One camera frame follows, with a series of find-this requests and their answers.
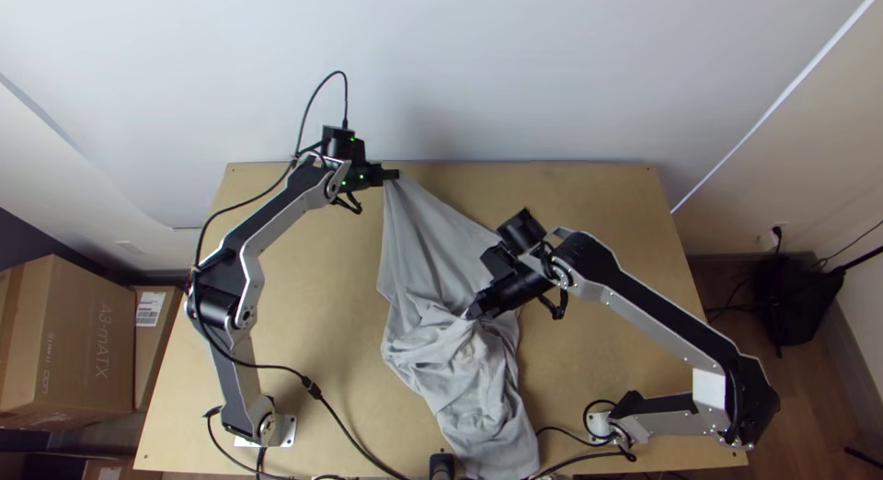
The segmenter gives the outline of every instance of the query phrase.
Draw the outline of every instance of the wooden table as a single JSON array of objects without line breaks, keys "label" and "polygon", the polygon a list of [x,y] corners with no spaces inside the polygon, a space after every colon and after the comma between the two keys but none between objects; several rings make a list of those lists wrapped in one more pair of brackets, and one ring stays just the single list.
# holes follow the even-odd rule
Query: wooden table
[{"label": "wooden table", "polygon": [[[703,316],[693,279],[653,167],[562,164],[403,164],[404,175],[489,228],[522,207],[547,229],[561,225],[592,233],[612,248],[624,269]],[[247,199],[275,180],[284,164],[227,167],[213,209]],[[383,191],[359,194],[365,212],[310,212],[261,257],[266,275],[252,330],[258,362],[293,366],[317,381],[327,400],[367,448],[398,471],[425,476],[430,454],[451,447],[423,399],[386,368],[380,355],[389,308],[375,289],[383,230]],[[257,204],[218,218],[203,254]],[[689,391],[687,366],[598,303],[571,302],[552,321],[539,303],[521,316],[518,359],[521,395],[535,429],[557,425],[582,435],[583,407],[620,399]],[[262,390],[283,413],[298,416],[295,444],[271,449],[274,474],[383,476],[350,445],[328,412],[282,371],[262,371]],[[147,415],[136,467],[174,472],[242,473],[209,441],[201,415],[222,403],[209,350],[178,313]],[[222,445],[247,464],[257,450],[236,449],[215,421]],[[584,454],[567,437],[540,439],[544,466]],[[638,461],[603,458],[562,473],[611,473],[734,466],[741,452],[703,438],[656,437],[634,449]]]}]

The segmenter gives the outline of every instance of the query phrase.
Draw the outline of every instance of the black cable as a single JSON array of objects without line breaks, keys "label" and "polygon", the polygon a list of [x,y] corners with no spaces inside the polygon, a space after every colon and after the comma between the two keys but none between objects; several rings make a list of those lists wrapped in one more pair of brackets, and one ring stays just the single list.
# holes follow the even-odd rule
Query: black cable
[{"label": "black cable", "polygon": [[195,314],[196,314],[197,320],[199,321],[199,325],[200,325],[200,328],[201,328],[201,330],[202,330],[203,335],[205,336],[205,338],[207,338],[207,339],[209,340],[209,342],[212,343],[212,345],[215,347],[215,349],[216,349],[219,353],[221,353],[222,356],[224,356],[226,359],[228,359],[228,360],[230,360],[230,361],[232,361],[232,362],[234,362],[234,363],[236,363],[236,364],[239,364],[239,365],[242,365],[242,366],[245,366],[245,367],[248,367],[248,368],[255,368],[255,369],[257,369],[257,370],[284,370],[284,371],[288,371],[288,372],[291,372],[291,373],[293,373],[294,375],[296,375],[298,378],[301,379],[301,384],[306,388],[307,392],[308,392],[308,393],[309,393],[314,399],[316,399],[317,401],[321,402],[322,405],[325,406],[325,408],[328,410],[328,413],[331,414],[331,417],[333,417],[334,420],[338,423],[338,426],[340,427],[340,430],[343,431],[344,435],[347,436],[347,440],[350,441],[350,444],[352,444],[352,447],[354,447],[354,448],[356,449],[356,451],[358,451],[359,454],[361,454],[361,456],[362,456],[363,458],[365,458],[366,460],[368,460],[369,463],[371,463],[371,464],[373,464],[374,466],[376,466],[377,468],[383,470],[385,473],[389,474],[390,476],[393,476],[394,478],[397,478],[397,479],[399,479],[399,480],[407,480],[407,477],[405,477],[404,475],[400,474],[400,473],[397,472],[396,470],[390,468],[389,466],[387,466],[386,464],[384,464],[383,462],[381,462],[379,459],[377,459],[377,458],[375,458],[373,455],[371,455],[369,452],[367,452],[367,451],[366,451],[366,450],[365,450],[365,449],[364,449],[364,448],[363,448],[363,447],[362,447],[362,446],[361,446],[361,445],[360,445],[360,444],[359,444],[359,443],[358,443],[358,442],[352,437],[352,435],[350,434],[350,431],[347,429],[347,427],[346,427],[346,426],[343,424],[343,422],[340,420],[340,417],[338,417],[337,412],[334,410],[333,407],[331,407],[331,404],[329,404],[328,401],[325,399],[325,397],[322,395],[322,390],[319,388],[318,385],[316,385],[312,380],[310,380],[309,377],[307,377],[307,376],[303,375],[302,373],[300,373],[299,371],[297,371],[297,370],[295,370],[295,369],[293,369],[293,368],[289,368],[289,367],[287,367],[287,366],[280,366],[280,365],[274,365],[274,364],[254,364],[254,363],[247,363],[247,362],[245,362],[245,361],[241,361],[241,360],[238,360],[238,359],[234,358],[234,357],[231,356],[229,353],[227,353],[225,350],[221,349],[221,348],[219,347],[219,344],[214,340],[213,337],[211,337],[211,336],[209,335],[209,332],[208,332],[208,330],[206,329],[205,322],[204,322],[204,320],[202,319],[202,313],[201,313],[201,310],[200,310],[200,308],[199,308],[199,299],[198,299],[197,290],[196,290],[195,287],[194,287],[194,289],[193,289],[193,305],[194,305],[194,312],[195,312]]},{"label": "black cable", "polygon": [[[236,209],[236,208],[240,208],[240,207],[242,207],[242,206],[248,205],[248,204],[250,204],[250,203],[252,203],[252,202],[254,202],[254,201],[256,201],[256,200],[258,200],[258,199],[260,199],[260,198],[262,198],[262,197],[264,197],[264,196],[266,196],[267,194],[269,194],[273,189],[275,189],[275,188],[276,188],[276,187],[277,187],[277,186],[278,186],[278,185],[279,185],[279,184],[285,179],[285,177],[288,176],[288,173],[291,171],[292,167],[293,167],[294,165],[297,164],[297,161],[298,161],[298,159],[300,158],[301,154],[304,154],[304,153],[307,153],[307,152],[311,152],[311,151],[313,151],[313,150],[318,146],[318,144],[314,144],[314,145],[312,145],[312,146],[310,146],[310,147],[307,147],[307,148],[303,149],[302,151],[300,150],[301,140],[302,140],[302,137],[303,137],[303,134],[304,134],[304,125],[306,124],[306,117],[307,117],[307,114],[308,114],[309,111],[310,111],[310,107],[313,105],[313,100],[315,99],[315,97],[316,97],[316,95],[319,93],[319,91],[322,89],[322,86],[324,86],[325,83],[326,83],[329,79],[331,79],[332,77],[334,77],[334,76],[337,75],[337,74],[340,74],[340,75],[343,77],[343,81],[344,81],[344,112],[343,112],[343,126],[344,126],[344,128],[346,128],[346,127],[348,126],[349,122],[348,122],[348,120],[347,120],[347,117],[348,117],[348,110],[349,110],[349,104],[350,104],[350,102],[349,102],[349,96],[350,96],[349,81],[348,81],[348,79],[347,79],[346,74],[344,74],[344,73],[341,72],[340,70],[337,70],[337,71],[332,72],[332,73],[329,74],[328,76],[326,76],[325,79],[322,80],[322,82],[319,84],[319,86],[315,88],[315,91],[313,92],[313,95],[310,96],[310,100],[309,100],[309,102],[307,102],[307,104],[306,104],[306,109],[304,110],[304,116],[303,116],[303,118],[301,119],[301,127],[300,127],[300,130],[298,131],[298,135],[297,135],[297,144],[295,145],[295,154],[294,154],[294,157],[292,158],[292,161],[291,161],[291,162],[289,163],[289,165],[285,168],[285,172],[279,177],[278,180],[276,180],[275,183],[273,183],[273,185],[272,185],[269,189],[264,190],[263,192],[261,192],[260,194],[258,194],[257,196],[255,196],[255,197],[253,197],[253,198],[251,198],[251,199],[249,199],[249,200],[244,200],[244,201],[239,202],[239,203],[237,203],[237,204],[235,204],[235,205],[233,205],[233,206],[229,206],[229,207],[227,207],[227,208],[224,208],[224,209],[222,209],[222,210],[220,210],[220,211],[218,211],[218,212],[212,214],[212,216],[210,216],[209,219],[206,220],[206,222],[205,222],[205,223],[203,224],[203,226],[202,226],[202,229],[200,230],[199,240],[197,241],[197,245],[196,245],[196,255],[195,255],[195,258],[194,258],[194,262],[193,262],[194,265],[199,265],[199,262],[200,262],[200,256],[201,256],[201,250],[202,250],[202,243],[203,243],[203,240],[204,240],[204,238],[205,238],[205,232],[206,232],[206,230],[208,229],[209,224],[211,224],[212,221],[213,221],[215,218],[217,218],[218,216],[220,216],[220,215],[222,215],[222,214],[224,214],[224,213],[226,213],[226,212],[232,211],[232,210],[234,210],[234,209]],[[324,157],[323,157],[321,154],[318,154],[318,156],[319,156],[319,158],[322,160],[322,163],[323,163],[323,165],[324,165],[324,164],[325,164],[325,159],[324,159]],[[201,265],[201,267],[202,267],[203,269],[209,268],[210,266],[211,266],[211,265]],[[294,376],[298,377],[298,378],[301,380],[301,384],[306,388],[307,392],[308,392],[308,393],[309,393],[314,399],[320,401],[320,402],[325,406],[325,408],[328,410],[328,412],[331,414],[331,416],[334,418],[334,420],[338,423],[338,426],[340,427],[340,429],[341,429],[341,430],[343,431],[343,433],[347,436],[347,439],[350,441],[350,444],[352,444],[352,446],[353,446],[354,448],[356,448],[356,450],[362,455],[362,457],[364,457],[366,460],[368,460],[368,461],[369,461],[371,464],[373,464],[374,466],[376,466],[376,467],[378,467],[379,469],[383,470],[385,473],[387,473],[387,474],[393,476],[394,478],[397,478],[397,479],[399,479],[399,480],[407,480],[407,478],[406,478],[404,475],[400,474],[400,473],[397,472],[396,470],[393,470],[393,469],[390,468],[389,466],[383,464],[380,460],[374,458],[370,453],[368,453],[365,449],[363,449],[363,447],[362,447],[362,446],[361,446],[361,445],[360,445],[360,444],[359,444],[354,438],[352,438],[352,435],[350,434],[350,431],[347,430],[346,426],[345,426],[345,425],[343,424],[343,422],[340,420],[340,418],[338,417],[338,414],[334,411],[334,408],[332,408],[331,405],[328,403],[328,401],[325,399],[325,397],[322,396],[322,390],[319,388],[318,385],[316,385],[312,380],[310,380],[309,377],[303,375],[302,373],[300,373],[299,371],[295,370],[294,368],[289,368],[289,367],[287,367],[287,366],[281,366],[281,365],[275,365],[275,364],[255,364],[255,363],[250,363],[250,362],[245,362],[245,361],[239,360],[239,359],[233,357],[233,356],[229,353],[229,349],[223,349],[223,348],[221,347],[222,344],[220,344],[220,343],[219,343],[217,340],[215,340],[215,338],[213,337],[214,333],[212,332],[212,334],[210,335],[210,333],[209,333],[209,331],[208,331],[208,329],[207,329],[207,327],[206,327],[206,325],[205,325],[205,319],[204,319],[204,317],[202,316],[202,310],[201,310],[201,307],[200,307],[200,298],[199,298],[200,293],[199,293],[198,282],[197,282],[197,279],[198,279],[198,277],[199,277],[199,275],[200,275],[200,272],[201,272],[201,268],[197,268],[196,266],[194,266],[194,268],[193,268],[193,270],[192,270],[192,272],[191,272],[191,274],[190,274],[190,285],[192,286],[191,295],[193,296],[193,312],[194,312],[194,314],[196,315],[196,319],[197,319],[197,321],[199,322],[199,327],[200,327],[200,330],[201,330],[203,336],[209,341],[209,343],[212,345],[212,347],[213,347],[213,348],[214,348],[219,354],[221,354],[221,356],[223,356],[225,359],[230,360],[231,362],[233,362],[233,363],[235,363],[235,364],[238,364],[238,365],[240,365],[240,366],[244,366],[244,367],[247,367],[247,368],[254,368],[254,369],[256,369],[256,370],[282,370],[282,371],[287,371],[287,372],[289,372],[289,373],[292,373]],[[221,446],[218,444],[217,440],[215,440],[215,438],[214,438],[214,436],[213,436],[213,434],[212,434],[212,424],[211,424],[211,421],[210,421],[210,417],[211,417],[213,414],[217,414],[217,413],[219,412],[219,410],[220,410],[220,407],[215,408],[214,410],[210,411],[209,413],[211,413],[211,414],[209,414],[209,413],[206,414],[206,419],[207,419],[207,422],[208,422],[209,435],[211,436],[211,438],[212,438],[212,442],[214,443],[215,447],[217,447],[218,450],[221,451],[221,452],[222,452],[222,453],[223,453],[223,454],[224,454],[224,455],[225,455],[230,461],[232,461],[232,462],[238,464],[239,466],[241,466],[242,468],[244,468],[244,469],[250,471],[251,473],[254,473],[254,474],[262,474],[262,475],[267,476],[267,477],[269,477],[269,478],[285,478],[285,477],[274,476],[274,475],[264,474],[264,473],[258,472],[257,470],[252,469],[252,468],[250,468],[250,467],[248,467],[248,466],[246,466],[246,465],[240,463],[239,461],[237,461],[236,459],[234,459],[232,456],[230,456],[229,454],[227,454],[227,452],[224,451],[223,448],[221,448]]]},{"label": "black cable", "polygon": [[255,474],[255,480],[260,480],[260,470],[264,467],[264,456],[267,454],[267,446],[262,446],[260,451],[258,451],[258,460],[255,462],[255,469],[258,472]]},{"label": "black cable", "polygon": [[297,131],[297,144],[294,146],[294,151],[297,153],[301,148],[301,139],[304,137],[304,125],[306,125],[306,115],[310,112],[310,107],[313,106],[313,101],[315,97],[319,94],[319,91],[322,90],[322,87],[333,78],[335,75],[339,74],[343,77],[343,122],[341,125],[343,128],[348,128],[350,126],[350,121],[348,120],[350,114],[350,80],[347,78],[347,74],[341,72],[340,70],[335,70],[328,74],[319,85],[313,91],[313,95],[310,96],[310,100],[306,103],[306,109],[304,109],[304,117],[301,118],[301,128]]},{"label": "black cable", "polygon": [[230,462],[235,463],[237,466],[239,466],[243,470],[246,470],[246,471],[249,471],[255,475],[258,475],[258,478],[263,476],[264,478],[274,478],[276,480],[293,480],[293,477],[291,477],[291,476],[280,476],[277,474],[269,474],[269,473],[259,472],[258,470],[252,468],[251,466],[241,463],[235,457],[231,456],[229,452],[225,451],[224,448],[221,447],[221,444],[218,443],[218,440],[214,437],[214,432],[212,431],[212,417],[214,415],[217,415],[220,412],[220,409],[221,408],[219,406],[214,407],[214,408],[210,409],[209,411],[207,411],[205,413],[205,415],[202,416],[205,418],[205,426],[209,430],[209,438],[212,439],[212,444],[214,444],[214,447],[218,450],[218,452],[223,454],[224,457],[226,457],[228,460],[230,460]]},{"label": "black cable", "polygon": [[599,404],[608,404],[610,406],[616,407],[616,403],[609,399],[595,399],[594,401],[590,402],[585,409],[582,410],[582,426],[585,427],[586,431],[589,432],[589,435],[594,437],[596,440],[607,440],[607,442],[610,442],[611,440],[616,438],[616,432],[610,432],[607,435],[601,436],[595,435],[595,433],[591,431],[591,429],[589,429],[589,420],[587,419],[589,416],[589,410]]},{"label": "black cable", "polygon": [[774,226],[773,227],[773,234],[775,234],[776,238],[778,239],[775,241],[775,252],[774,252],[774,255],[778,256],[779,249],[782,248],[782,227],[778,226],[778,225]]},{"label": "black cable", "polygon": [[346,426],[344,426],[343,422],[340,421],[338,414],[335,412],[334,408],[331,407],[331,405],[328,403],[328,401],[325,400],[325,397],[320,397],[319,402],[321,402],[323,405],[325,405],[325,408],[328,410],[328,413],[330,413],[331,417],[333,417],[334,420],[338,422],[338,426],[343,431],[344,435],[347,436],[347,440],[350,441],[350,444],[352,444],[352,447],[356,448],[356,451],[358,451],[359,454],[361,454],[361,456],[363,458],[365,458],[366,460],[368,460],[369,463],[373,464],[377,468],[380,468],[381,470],[384,471],[384,473],[392,476],[393,478],[397,478],[398,480],[408,480],[406,476],[404,476],[403,474],[400,474],[396,470],[390,468],[389,466],[387,466],[386,464],[381,462],[379,459],[377,459],[373,455],[371,455],[369,452],[367,452],[365,449],[363,449],[363,447],[359,444],[359,442],[357,442],[354,438],[352,438],[352,435],[350,435],[350,431],[347,430],[347,428],[346,428]]},{"label": "black cable", "polygon": [[868,228],[863,234],[861,234],[861,235],[859,235],[858,237],[856,237],[856,239],[855,239],[854,241],[850,242],[849,244],[847,244],[845,247],[843,247],[843,248],[840,249],[839,251],[835,252],[834,254],[832,254],[832,255],[830,255],[830,256],[826,256],[826,257],[823,257],[822,259],[819,259],[818,261],[816,261],[815,263],[812,264],[812,267],[811,267],[811,268],[820,268],[820,269],[821,269],[821,268],[825,268],[826,266],[828,266],[828,261],[829,261],[829,260],[833,259],[834,257],[839,256],[840,253],[842,253],[842,252],[845,251],[846,249],[848,249],[848,248],[854,246],[856,242],[862,240],[862,239],[865,238],[868,234],[870,234],[871,232],[875,231],[877,228],[880,227],[880,225],[883,225],[883,220],[880,220],[879,222],[877,222],[876,225],[872,226],[871,228]]},{"label": "black cable", "polygon": [[606,441],[604,441],[604,442],[602,442],[602,443],[600,443],[600,444],[593,444],[593,443],[591,443],[591,442],[588,442],[588,441],[585,441],[585,440],[581,439],[580,437],[578,437],[577,435],[575,435],[573,432],[569,432],[569,431],[567,431],[567,430],[565,430],[565,429],[560,429],[560,428],[558,428],[558,427],[542,427],[541,429],[538,429],[538,430],[536,431],[536,436],[539,437],[540,434],[542,434],[542,433],[545,432],[545,431],[549,431],[549,430],[556,431],[556,432],[559,432],[559,433],[563,433],[564,435],[567,435],[567,436],[570,437],[571,439],[576,440],[577,442],[579,442],[579,443],[581,443],[581,444],[584,444],[584,445],[587,445],[587,446],[589,446],[589,447],[604,447],[605,445],[607,445],[607,444],[609,444],[611,441],[613,441],[613,439],[608,439],[608,440],[606,440]]},{"label": "black cable", "polygon": [[[304,126],[306,125],[306,116],[310,113],[310,108],[313,106],[313,101],[315,100],[315,97],[319,94],[319,91],[322,90],[322,87],[325,85],[325,83],[327,83],[328,80],[330,80],[332,77],[334,77],[337,74],[339,74],[340,76],[343,77],[343,123],[342,124],[343,124],[343,128],[347,128],[349,126],[350,122],[348,120],[348,116],[349,116],[349,112],[350,112],[350,81],[347,78],[347,74],[341,72],[340,70],[335,70],[335,71],[331,72],[330,74],[328,74],[328,76],[326,76],[322,80],[322,82],[319,83],[319,85],[313,91],[313,95],[310,96],[310,100],[306,103],[306,109],[304,109],[304,115],[301,117],[301,126],[297,131],[297,143],[294,145],[294,158],[292,159],[292,161],[288,165],[288,167],[285,168],[285,172],[282,173],[282,176],[279,177],[278,180],[276,180],[276,183],[274,183],[269,189],[264,190],[263,192],[261,192],[257,196],[255,196],[249,200],[244,200],[242,202],[239,202],[238,204],[234,204],[233,206],[224,208],[220,211],[217,211],[212,216],[209,216],[209,219],[206,220],[205,223],[202,225],[202,230],[200,231],[200,238],[199,238],[199,240],[197,240],[197,243],[196,243],[196,257],[193,259],[194,265],[200,264],[200,256],[201,256],[201,252],[202,252],[202,240],[205,238],[206,229],[209,228],[209,224],[211,224],[215,218],[217,218],[218,216],[220,216],[226,212],[229,212],[229,211],[235,210],[237,208],[241,208],[243,206],[251,204],[252,202],[266,196],[273,189],[275,189],[276,186],[278,186],[285,179],[285,177],[288,176],[288,172],[291,171],[292,167],[294,167],[294,165],[297,163],[297,158],[300,157],[300,155],[301,155],[301,140],[304,137]],[[316,147],[317,147],[317,145],[314,144],[314,145],[304,149],[304,152],[315,149]],[[324,166],[325,159],[324,158],[321,158],[321,159],[322,159],[322,163]]]},{"label": "black cable", "polygon": [[582,456],[577,456],[577,457],[575,457],[575,458],[570,458],[570,459],[568,459],[568,460],[566,460],[566,461],[563,461],[563,462],[561,462],[561,463],[558,463],[558,464],[554,464],[554,465],[552,465],[552,466],[549,466],[548,468],[546,468],[545,470],[543,470],[541,473],[539,473],[539,474],[535,474],[535,475],[531,476],[530,478],[531,478],[532,480],[535,480],[535,479],[537,479],[537,478],[543,478],[544,476],[549,475],[549,474],[552,474],[552,473],[554,473],[554,472],[560,470],[561,468],[564,468],[565,466],[570,466],[570,465],[573,464],[573,463],[579,463],[579,462],[581,462],[581,461],[588,461],[588,460],[591,460],[591,459],[598,459],[598,458],[609,458],[609,457],[612,457],[612,456],[624,456],[624,457],[625,457],[626,459],[628,459],[629,461],[633,461],[633,459],[630,459],[630,458],[635,458],[635,455],[634,455],[634,454],[631,454],[631,453],[629,453],[629,452],[625,452],[625,451],[616,451],[616,452],[595,452],[594,454],[583,454]]},{"label": "black cable", "polygon": [[739,309],[737,309],[737,308],[735,308],[735,307],[733,307],[733,306],[730,306],[730,305],[732,304],[733,299],[736,297],[736,294],[742,289],[742,287],[744,287],[745,285],[748,284],[748,280],[750,280],[750,279],[751,279],[751,277],[748,277],[748,278],[746,278],[745,280],[740,281],[740,282],[736,285],[736,288],[733,289],[733,292],[730,293],[729,297],[727,298],[727,302],[726,302],[722,307],[719,307],[719,308],[709,308],[709,309],[704,310],[706,313],[714,313],[714,312],[717,312],[717,315],[716,315],[716,316],[714,316],[713,318],[709,318],[709,319],[708,319],[708,324],[709,324],[709,325],[711,325],[712,323],[714,323],[715,320],[717,320],[719,317],[723,316],[724,313],[726,313],[727,311],[739,311]]},{"label": "black cable", "polygon": [[739,432],[742,389],[741,382],[736,378],[736,371],[732,366],[727,369],[727,374],[733,391],[733,419],[730,421],[727,431],[724,432],[724,441],[727,444],[732,444],[733,440],[736,439],[736,434]]}]

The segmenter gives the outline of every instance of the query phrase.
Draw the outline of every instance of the wooden floor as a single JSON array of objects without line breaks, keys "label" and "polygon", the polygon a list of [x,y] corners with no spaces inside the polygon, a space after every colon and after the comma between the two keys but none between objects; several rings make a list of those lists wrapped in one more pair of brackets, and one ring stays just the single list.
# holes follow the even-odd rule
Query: wooden floor
[{"label": "wooden floor", "polygon": [[[750,268],[750,263],[737,261],[691,261],[703,305],[707,308],[724,304],[737,281],[744,278]],[[750,300],[747,292],[744,292],[736,298],[735,303]],[[716,321],[714,327],[732,338],[743,352],[761,359],[767,376],[782,399],[782,410],[773,419],[757,449],[749,453],[749,466],[679,474],[689,480],[883,478],[883,471],[843,453],[844,446],[863,451],[868,449],[859,437],[855,417],[847,404],[843,384],[834,369],[822,334],[806,345],[785,348],[784,357],[778,359],[762,326],[752,315],[729,313]],[[648,472],[647,475],[630,474],[621,478],[640,480],[649,477],[657,480],[660,475],[661,472]],[[222,477],[169,474],[167,478],[194,480]],[[673,480],[676,477],[665,474],[661,478]]]}]

